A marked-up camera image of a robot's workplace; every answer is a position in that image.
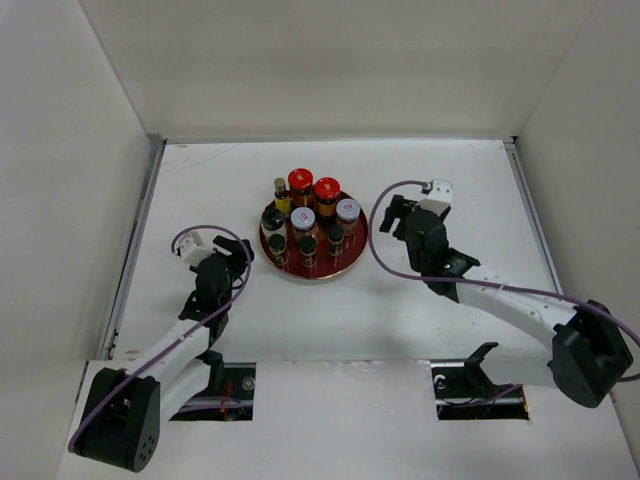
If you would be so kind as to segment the small black cap spice jar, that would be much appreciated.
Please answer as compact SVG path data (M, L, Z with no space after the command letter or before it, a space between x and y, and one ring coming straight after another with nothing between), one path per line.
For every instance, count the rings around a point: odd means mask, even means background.
M283 235L271 235L268 239L268 247L275 265L283 267L288 263L287 240Z

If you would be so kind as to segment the clear bottle black pump cap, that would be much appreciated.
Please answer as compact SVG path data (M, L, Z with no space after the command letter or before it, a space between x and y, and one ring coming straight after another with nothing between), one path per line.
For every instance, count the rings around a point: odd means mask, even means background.
M274 235L281 235L288 239L285 214L273 205L265 207L260 218L261 233L266 241Z

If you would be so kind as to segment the black cap spice bottle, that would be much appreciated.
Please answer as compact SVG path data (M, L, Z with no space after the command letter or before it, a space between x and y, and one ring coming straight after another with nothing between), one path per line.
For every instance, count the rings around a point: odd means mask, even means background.
M343 253L344 228L340 224L333 224L327 231L328 253L338 257Z

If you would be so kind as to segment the brown spice bottle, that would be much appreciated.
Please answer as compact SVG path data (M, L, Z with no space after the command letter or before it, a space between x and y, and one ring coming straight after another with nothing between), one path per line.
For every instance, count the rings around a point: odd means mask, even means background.
M299 242L302 264L306 268L313 268L317 264L317 242L313 236L304 236Z

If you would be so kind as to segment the small yellow label oil bottle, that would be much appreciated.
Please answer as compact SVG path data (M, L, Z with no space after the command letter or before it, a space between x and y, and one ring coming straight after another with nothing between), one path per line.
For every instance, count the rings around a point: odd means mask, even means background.
M292 211L291 196L286 181L281 177L274 180L274 203L275 207L288 219Z

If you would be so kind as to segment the white lid sauce jar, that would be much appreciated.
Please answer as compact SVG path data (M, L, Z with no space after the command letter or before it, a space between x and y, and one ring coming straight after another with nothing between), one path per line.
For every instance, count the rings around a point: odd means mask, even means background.
M317 237L317 222L315 212L309 207L297 207L290 215L292 232L296 243L304 238Z

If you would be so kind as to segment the red lid chili sauce jar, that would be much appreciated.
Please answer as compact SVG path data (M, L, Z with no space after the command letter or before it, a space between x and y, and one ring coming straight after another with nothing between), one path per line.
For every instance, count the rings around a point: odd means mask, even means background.
M295 168L288 174L291 203L295 208L312 208L313 174L306 168Z

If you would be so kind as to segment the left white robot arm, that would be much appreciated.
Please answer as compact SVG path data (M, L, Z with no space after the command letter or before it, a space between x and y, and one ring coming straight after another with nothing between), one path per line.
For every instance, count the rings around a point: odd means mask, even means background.
M67 446L71 454L140 472L165 422L195 395L210 399L223 390L223 360L211 348L247 285L255 254L249 240L226 228L218 228L212 248L196 244L194 231L181 231L171 244L195 274L177 321L129 367L105 367L94 376Z

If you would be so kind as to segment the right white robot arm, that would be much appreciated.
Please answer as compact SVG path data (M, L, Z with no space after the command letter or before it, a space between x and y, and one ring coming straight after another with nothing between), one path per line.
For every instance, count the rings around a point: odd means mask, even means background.
M607 307L504 280L451 247L444 225L449 210L401 195L386 207L379 229L405 244L412 278L536 340L549 353L538 379L583 407L597 407L617 384L629 381L634 359L625 341L628 334Z

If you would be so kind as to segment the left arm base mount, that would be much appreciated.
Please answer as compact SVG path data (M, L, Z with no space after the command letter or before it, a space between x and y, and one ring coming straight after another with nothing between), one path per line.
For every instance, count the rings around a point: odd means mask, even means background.
M210 350L199 357L209 367L210 379L171 418L174 422L251 421L256 390L255 363L227 363L223 355Z

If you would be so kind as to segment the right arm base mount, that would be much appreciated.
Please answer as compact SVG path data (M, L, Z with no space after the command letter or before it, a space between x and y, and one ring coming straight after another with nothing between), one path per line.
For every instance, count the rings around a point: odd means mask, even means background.
M482 369L486 356L498 346L485 342L466 358L430 362L440 421L529 420L523 387L495 384Z

